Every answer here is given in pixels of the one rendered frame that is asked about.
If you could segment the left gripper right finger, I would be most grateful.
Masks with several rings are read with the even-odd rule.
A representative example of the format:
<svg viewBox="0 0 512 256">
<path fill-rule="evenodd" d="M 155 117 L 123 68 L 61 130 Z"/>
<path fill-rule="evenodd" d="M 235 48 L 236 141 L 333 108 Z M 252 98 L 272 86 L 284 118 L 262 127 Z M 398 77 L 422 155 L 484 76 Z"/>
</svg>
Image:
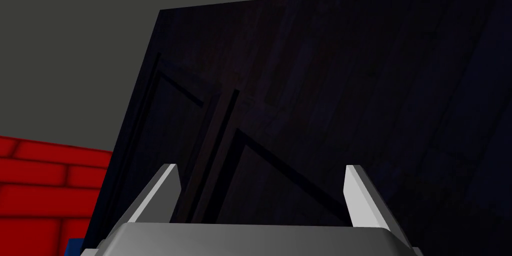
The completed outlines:
<svg viewBox="0 0 512 256">
<path fill-rule="evenodd" d="M 346 166 L 343 195 L 354 227 L 382 228 L 402 238 L 397 219 L 362 166 Z"/>
</svg>

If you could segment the dark panelled door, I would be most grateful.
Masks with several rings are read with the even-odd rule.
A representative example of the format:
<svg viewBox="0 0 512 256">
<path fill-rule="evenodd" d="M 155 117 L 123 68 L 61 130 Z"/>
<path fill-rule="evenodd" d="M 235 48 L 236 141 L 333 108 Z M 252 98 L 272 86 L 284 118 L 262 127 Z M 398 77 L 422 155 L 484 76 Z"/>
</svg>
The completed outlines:
<svg viewBox="0 0 512 256">
<path fill-rule="evenodd" d="M 165 163 L 173 223 L 348 226 L 360 165 L 424 256 L 512 256 L 512 0 L 162 9 L 84 249 Z"/>
</svg>

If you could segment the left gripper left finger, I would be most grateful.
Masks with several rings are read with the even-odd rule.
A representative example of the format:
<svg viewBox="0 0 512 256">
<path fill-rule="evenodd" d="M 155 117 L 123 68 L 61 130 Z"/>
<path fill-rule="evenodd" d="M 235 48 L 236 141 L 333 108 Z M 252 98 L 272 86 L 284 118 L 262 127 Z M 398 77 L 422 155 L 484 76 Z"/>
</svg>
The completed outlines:
<svg viewBox="0 0 512 256">
<path fill-rule="evenodd" d="M 147 186 L 149 190 L 142 192 L 134 201 L 134 210 L 127 222 L 169 223 L 181 193 L 177 166 L 166 163 Z"/>
</svg>

